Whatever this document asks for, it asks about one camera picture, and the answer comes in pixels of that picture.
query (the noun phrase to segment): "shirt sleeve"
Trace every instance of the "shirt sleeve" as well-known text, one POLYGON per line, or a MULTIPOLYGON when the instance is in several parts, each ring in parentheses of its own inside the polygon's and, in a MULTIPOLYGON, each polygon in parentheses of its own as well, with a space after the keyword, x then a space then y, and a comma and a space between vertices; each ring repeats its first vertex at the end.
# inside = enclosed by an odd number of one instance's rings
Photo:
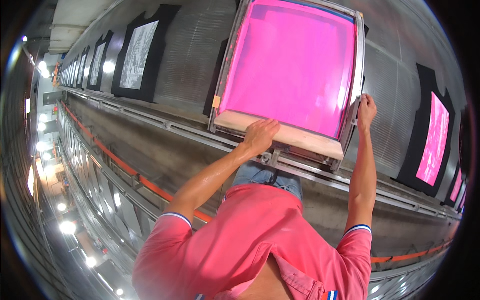
POLYGON ((348 273, 357 276, 364 299, 367 298, 368 283, 372 265, 370 250, 372 245, 372 230, 367 225, 355 225, 345 232, 336 250, 342 256, 348 273))
POLYGON ((141 300, 168 299, 185 256, 182 245, 191 236, 192 225, 183 215, 169 212, 158 218, 133 266, 132 285, 141 300))

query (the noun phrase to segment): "blue jeans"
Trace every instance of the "blue jeans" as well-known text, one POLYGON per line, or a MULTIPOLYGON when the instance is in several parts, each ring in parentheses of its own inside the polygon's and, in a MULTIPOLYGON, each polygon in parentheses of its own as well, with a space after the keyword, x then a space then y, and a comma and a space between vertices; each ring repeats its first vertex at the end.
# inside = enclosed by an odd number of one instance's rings
POLYGON ((232 186, 245 183, 262 183, 292 193, 302 201, 300 177, 290 173, 264 166, 249 160, 242 164, 235 175, 232 186))

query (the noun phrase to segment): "pink print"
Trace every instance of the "pink print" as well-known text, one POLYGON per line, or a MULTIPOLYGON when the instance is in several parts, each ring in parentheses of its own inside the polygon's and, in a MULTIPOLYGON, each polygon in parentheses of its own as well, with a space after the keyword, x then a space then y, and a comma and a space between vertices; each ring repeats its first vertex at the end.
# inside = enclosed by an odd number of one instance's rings
POLYGON ((455 179, 455 185, 453 185, 452 193, 450 194, 450 200, 455 202, 458 192, 460 191, 460 186, 462 185, 462 170, 458 170, 458 174, 455 179))
POLYGON ((428 125, 427 141, 423 149, 417 178, 433 186, 437 179, 448 133, 448 111, 440 99, 432 92, 432 108, 428 125))
POLYGON ((220 113, 236 110, 338 138, 355 34, 352 20, 329 11, 279 0, 251 3, 220 113))

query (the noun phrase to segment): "hand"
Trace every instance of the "hand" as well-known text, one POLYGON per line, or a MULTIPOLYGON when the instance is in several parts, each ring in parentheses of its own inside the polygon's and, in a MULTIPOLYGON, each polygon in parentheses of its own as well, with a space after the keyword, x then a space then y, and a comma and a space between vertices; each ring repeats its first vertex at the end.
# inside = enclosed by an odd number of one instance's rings
POLYGON ((247 159, 262 154, 272 145, 274 135, 280 130, 277 120, 258 120, 247 127, 245 140, 239 144, 243 148, 247 159))
POLYGON ((370 124, 376 114, 377 106, 375 105, 372 96, 369 94, 362 94, 357 121, 360 132, 370 132, 370 124))

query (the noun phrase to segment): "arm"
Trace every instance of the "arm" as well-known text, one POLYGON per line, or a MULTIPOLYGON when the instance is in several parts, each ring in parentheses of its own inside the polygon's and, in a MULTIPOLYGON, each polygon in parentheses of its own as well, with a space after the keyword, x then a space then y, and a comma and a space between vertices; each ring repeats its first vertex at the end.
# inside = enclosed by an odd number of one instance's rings
POLYGON ((348 218, 346 232, 358 224, 371 227, 373 205, 375 204, 377 172, 373 160, 370 124, 377 113, 377 107, 370 95, 363 94, 358 112, 359 146, 357 162, 350 180, 348 195, 348 218))
POLYGON ((241 164, 270 148, 279 129, 280 124, 272 119, 251 124, 245 140, 182 185, 164 213, 179 213, 192 222, 193 211, 204 204, 241 164))

